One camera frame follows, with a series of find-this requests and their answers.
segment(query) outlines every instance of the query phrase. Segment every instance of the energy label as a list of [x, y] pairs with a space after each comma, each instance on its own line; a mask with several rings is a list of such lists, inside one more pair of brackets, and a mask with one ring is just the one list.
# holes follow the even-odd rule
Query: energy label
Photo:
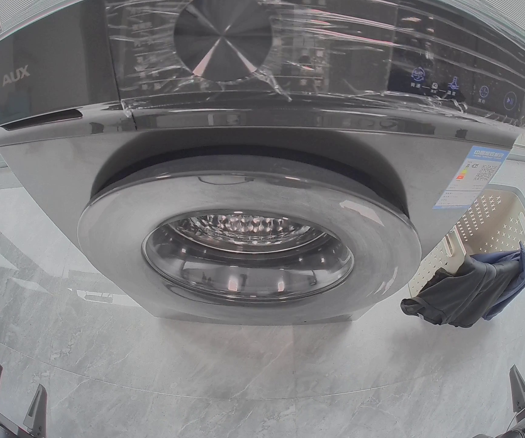
[[508, 157], [508, 151], [474, 146], [433, 209], [469, 208]]

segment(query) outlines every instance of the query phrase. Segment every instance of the gray marble floor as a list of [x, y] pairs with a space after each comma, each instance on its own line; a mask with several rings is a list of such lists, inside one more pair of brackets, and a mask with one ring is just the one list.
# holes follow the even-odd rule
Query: gray marble floor
[[[495, 182], [525, 196], [525, 164]], [[525, 290], [492, 322], [360, 320], [227, 326], [156, 319], [91, 267], [0, 170], [0, 411], [21, 423], [39, 383], [48, 435], [463, 437], [503, 432], [508, 369], [525, 377]]]

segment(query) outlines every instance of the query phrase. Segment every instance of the qr code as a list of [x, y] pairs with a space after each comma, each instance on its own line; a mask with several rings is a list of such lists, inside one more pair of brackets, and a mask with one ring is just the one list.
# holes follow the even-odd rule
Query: qr code
[[473, 180], [478, 182], [488, 181], [492, 178], [492, 175], [494, 174], [495, 170], [496, 166], [493, 164], [482, 165], [476, 176], [473, 178]]

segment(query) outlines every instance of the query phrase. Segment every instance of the washing machine door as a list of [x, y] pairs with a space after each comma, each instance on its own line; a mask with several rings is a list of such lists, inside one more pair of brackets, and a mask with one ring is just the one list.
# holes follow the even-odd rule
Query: washing machine door
[[349, 315], [405, 285], [421, 259], [408, 218], [366, 186], [246, 155], [132, 173], [90, 202], [78, 240], [154, 315], [240, 324]]

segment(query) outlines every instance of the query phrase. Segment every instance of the display panel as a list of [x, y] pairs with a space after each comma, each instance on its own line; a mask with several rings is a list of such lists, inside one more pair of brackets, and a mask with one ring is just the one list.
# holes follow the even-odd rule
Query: display panel
[[520, 120], [525, 51], [491, 28], [420, 0], [401, 0], [388, 88]]

